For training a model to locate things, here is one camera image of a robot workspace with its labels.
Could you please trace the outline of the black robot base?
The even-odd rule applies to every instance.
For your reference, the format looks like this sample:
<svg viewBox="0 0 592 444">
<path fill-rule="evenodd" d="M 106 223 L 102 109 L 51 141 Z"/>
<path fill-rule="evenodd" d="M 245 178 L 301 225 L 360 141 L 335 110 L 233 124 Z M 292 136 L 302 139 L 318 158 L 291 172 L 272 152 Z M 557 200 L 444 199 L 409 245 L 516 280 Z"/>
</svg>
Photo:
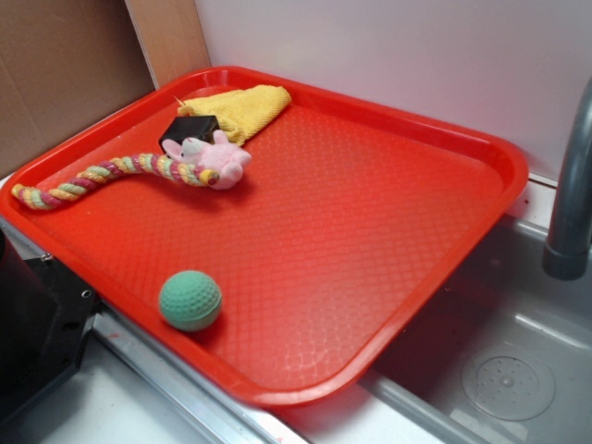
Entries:
<svg viewBox="0 0 592 444">
<path fill-rule="evenodd" d="M 1 425 L 80 369 L 96 291 L 57 259 L 23 259 L 1 235 Z"/>
</svg>

